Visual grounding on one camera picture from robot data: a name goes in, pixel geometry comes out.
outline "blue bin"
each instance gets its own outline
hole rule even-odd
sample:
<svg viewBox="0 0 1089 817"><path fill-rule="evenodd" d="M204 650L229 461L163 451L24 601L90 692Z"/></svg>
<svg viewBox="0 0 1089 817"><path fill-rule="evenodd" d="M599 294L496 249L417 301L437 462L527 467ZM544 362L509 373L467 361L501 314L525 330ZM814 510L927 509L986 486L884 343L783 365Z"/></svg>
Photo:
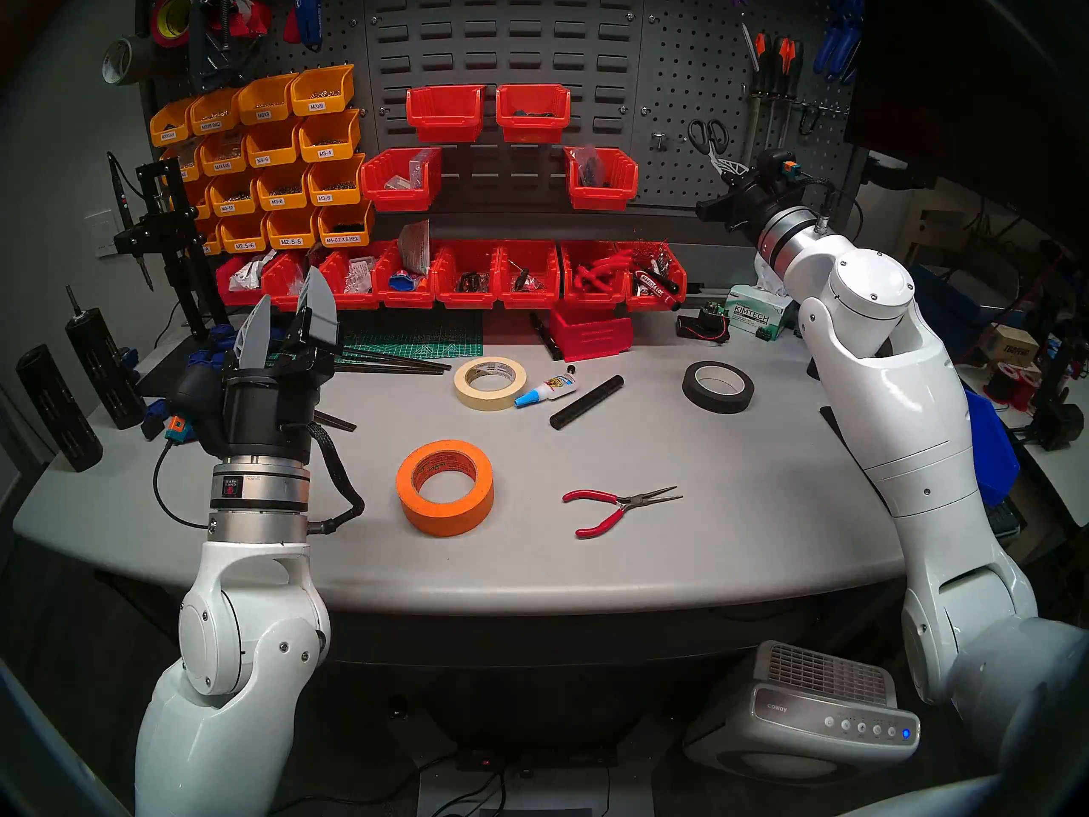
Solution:
<svg viewBox="0 0 1089 817"><path fill-rule="evenodd" d="M1006 436L1005 425L994 412L994 404L982 395L965 390L971 420L971 447L979 493L988 507L996 507L1010 493L1020 463Z"/></svg>

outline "tissue box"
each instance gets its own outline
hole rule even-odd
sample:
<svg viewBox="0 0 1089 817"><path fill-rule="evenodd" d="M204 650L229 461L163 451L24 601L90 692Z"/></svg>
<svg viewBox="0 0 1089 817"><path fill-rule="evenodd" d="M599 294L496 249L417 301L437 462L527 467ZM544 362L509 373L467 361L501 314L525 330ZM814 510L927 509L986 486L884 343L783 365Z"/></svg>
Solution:
<svg viewBox="0 0 1089 817"><path fill-rule="evenodd" d="M726 314L730 316L731 330L745 330L749 333L762 331L768 341L779 337L783 314L791 306L790 295L775 295L772 292L758 290L738 283L730 290L726 298Z"/></svg>

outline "orange tape roll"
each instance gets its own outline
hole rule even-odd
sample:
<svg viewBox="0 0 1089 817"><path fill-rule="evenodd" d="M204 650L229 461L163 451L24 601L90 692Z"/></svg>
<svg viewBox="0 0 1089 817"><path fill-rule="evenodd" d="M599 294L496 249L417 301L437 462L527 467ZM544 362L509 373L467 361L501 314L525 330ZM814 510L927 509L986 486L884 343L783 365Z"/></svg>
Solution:
<svg viewBox="0 0 1089 817"><path fill-rule="evenodd" d="M420 487L439 472L460 471L474 480L464 498L450 503L432 503L419 493ZM409 453L397 470L397 497L408 522L429 536L467 533L491 512L491 463L476 446L457 439L425 444Z"/></svg>

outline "yellow storage bin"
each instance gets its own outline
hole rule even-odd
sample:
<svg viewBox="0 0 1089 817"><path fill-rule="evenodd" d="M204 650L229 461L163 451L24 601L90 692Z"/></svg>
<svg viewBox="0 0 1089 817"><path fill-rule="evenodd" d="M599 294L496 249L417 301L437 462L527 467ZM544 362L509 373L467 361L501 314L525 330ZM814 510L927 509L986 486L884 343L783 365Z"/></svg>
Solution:
<svg viewBox="0 0 1089 817"><path fill-rule="evenodd" d="M232 216L219 223L219 244L228 254L256 254L268 248L264 231L265 215Z"/></svg>
<svg viewBox="0 0 1089 817"><path fill-rule="evenodd" d="M363 198L359 193L359 168L366 157L359 153L347 160L311 163L306 171L306 190L310 194L310 204L318 207L359 204Z"/></svg>
<svg viewBox="0 0 1089 817"><path fill-rule="evenodd" d="M192 96L172 101L151 118L147 127L151 133L152 146L169 146L188 138L188 110L193 102Z"/></svg>
<svg viewBox="0 0 1089 817"><path fill-rule="evenodd" d="M257 176L257 198L262 210L294 210L306 207L306 163L273 167Z"/></svg>
<svg viewBox="0 0 1089 817"><path fill-rule="evenodd" d="M242 142L246 162L254 169L294 163L298 159L298 129L303 121L291 117L246 130Z"/></svg>
<svg viewBox="0 0 1089 817"><path fill-rule="evenodd" d="M215 176L244 170L246 168L246 156L242 150L244 137L241 129L206 137L197 151L204 173Z"/></svg>
<svg viewBox="0 0 1089 817"><path fill-rule="evenodd" d="M307 117L298 132L298 150L307 163L346 160L359 143L359 111L348 108L328 117Z"/></svg>
<svg viewBox="0 0 1089 817"><path fill-rule="evenodd" d="M375 206L370 199L357 205L322 207L318 214L318 234L328 248L369 245L375 228Z"/></svg>
<svg viewBox="0 0 1089 817"><path fill-rule="evenodd" d="M291 106L296 117L339 113L355 95L355 66L322 66L307 70L291 85Z"/></svg>
<svg viewBox="0 0 1089 817"><path fill-rule="evenodd" d="M182 170L182 181L189 183L196 181L201 175L200 163L198 162L198 150L203 137L193 137L184 143L172 145L162 153L162 159L178 158L178 166Z"/></svg>
<svg viewBox="0 0 1089 817"><path fill-rule="evenodd" d="M291 85L297 72L270 75L249 82L238 90L238 117L243 125L280 122L291 114Z"/></svg>
<svg viewBox="0 0 1089 817"><path fill-rule="evenodd" d="M204 249L209 257L215 257L223 251L223 246L219 243L218 227L219 222L216 219L197 220L197 231L205 239Z"/></svg>
<svg viewBox="0 0 1089 817"><path fill-rule="evenodd" d="M216 216L241 216L257 209L257 181L249 172L217 175L208 185L208 202Z"/></svg>
<svg viewBox="0 0 1089 817"><path fill-rule="evenodd" d="M265 214L265 239L273 248L309 248L318 239L318 208Z"/></svg>
<svg viewBox="0 0 1089 817"><path fill-rule="evenodd" d="M230 131L238 124L238 92L224 87L198 96L189 108L189 127L194 134Z"/></svg>

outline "black tape roll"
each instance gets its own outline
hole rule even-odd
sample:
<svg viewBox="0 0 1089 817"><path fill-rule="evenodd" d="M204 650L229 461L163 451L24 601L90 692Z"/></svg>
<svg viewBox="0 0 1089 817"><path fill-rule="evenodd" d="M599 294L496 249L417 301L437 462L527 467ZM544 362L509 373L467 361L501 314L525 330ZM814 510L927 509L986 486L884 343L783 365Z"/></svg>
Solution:
<svg viewBox="0 0 1089 817"><path fill-rule="evenodd" d="M731 394L715 392L700 382L702 379L713 379L726 383L734 390ZM712 413L739 413L752 400L752 380L735 366L725 363L693 363L684 373L681 390L685 397L701 410Z"/></svg>

